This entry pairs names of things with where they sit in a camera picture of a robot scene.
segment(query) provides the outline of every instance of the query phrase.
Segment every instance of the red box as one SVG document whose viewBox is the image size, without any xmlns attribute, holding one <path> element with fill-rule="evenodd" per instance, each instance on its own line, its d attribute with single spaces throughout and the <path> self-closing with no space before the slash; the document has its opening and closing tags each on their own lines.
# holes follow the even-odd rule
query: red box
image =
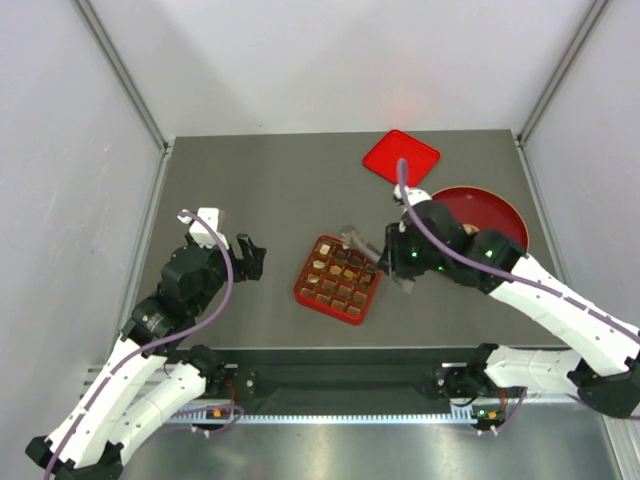
<svg viewBox="0 0 640 480">
<path fill-rule="evenodd" d="M 367 153 L 362 164 L 369 170 L 398 183 L 396 165 L 404 158 L 409 166 L 410 187 L 418 185 L 440 160 L 440 152 L 400 130 L 391 130 Z"/>
<path fill-rule="evenodd" d="M 359 250 L 321 235 L 298 275 L 293 294 L 305 307 L 360 325 L 382 275 Z"/>
</svg>

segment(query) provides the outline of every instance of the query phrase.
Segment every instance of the red plate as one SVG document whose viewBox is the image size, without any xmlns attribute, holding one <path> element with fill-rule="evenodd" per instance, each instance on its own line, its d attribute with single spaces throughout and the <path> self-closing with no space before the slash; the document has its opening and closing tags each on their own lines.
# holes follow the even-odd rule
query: red plate
<svg viewBox="0 0 640 480">
<path fill-rule="evenodd" d="M 495 193 L 475 187 L 451 187 L 433 194 L 444 203 L 460 223 L 493 228 L 509 236 L 524 248 L 529 247 L 529 232 L 518 211 Z"/>
<path fill-rule="evenodd" d="M 415 187 L 440 160 L 440 152 L 400 130 L 391 130 L 367 153 L 362 164 L 369 170 L 398 183 L 396 165 L 404 158 L 409 166 L 407 184 Z"/>
</svg>

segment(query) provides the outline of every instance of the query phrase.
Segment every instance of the gray tabletop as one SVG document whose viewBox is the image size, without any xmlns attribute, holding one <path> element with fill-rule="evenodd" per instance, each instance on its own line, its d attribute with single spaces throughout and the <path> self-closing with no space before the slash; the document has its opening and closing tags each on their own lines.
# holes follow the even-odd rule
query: gray tabletop
<svg viewBox="0 0 640 480">
<path fill-rule="evenodd" d="M 159 271 L 182 245 L 183 208 L 220 207 L 228 238 L 249 233 L 268 249 L 260 282 L 234 285 L 215 325 L 184 346 L 222 348 L 436 347 L 481 342 L 556 345 L 557 339 L 519 312 L 436 273 L 421 277 L 411 295 L 383 278 L 358 327 L 296 303 L 292 288 L 321 234 L 356 225 L 382 246 L 384 227 L 397 221 L 392 185 L 362 166 L 383 133 L 327 133 L 178 138 L 169 162 L 140 285 L 155 288 Z M 489 189 L 508 200 L 527 223 L 529 251 L 553 271 L 551 256 L 509 131 L 413 132 L 442 158 L 422 181 L 435 192 L 454 185 Z M 212 302 L 217 305 L 222 294 Z"/>
</svg>

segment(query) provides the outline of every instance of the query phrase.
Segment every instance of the white wall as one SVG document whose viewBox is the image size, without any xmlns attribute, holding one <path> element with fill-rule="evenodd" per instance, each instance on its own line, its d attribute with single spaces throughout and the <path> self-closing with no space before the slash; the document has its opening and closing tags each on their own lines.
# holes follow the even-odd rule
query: white wall
<svg viewBox="0 0 640 480">
<path fill-rule="evenodd" d="M 3 2 L 0 477 L 113 338 L 159 150 L 69 0 Z"/>
<path fill-rule="evenodd" d="M 640 2 L 612 2 L 529 151 L 569 275 L 640 326 Z"/>
<path fill-rule="evenodd" d="M 519 130 L 591 0 L 94 0 L 167 136 Z"/>
</svg>

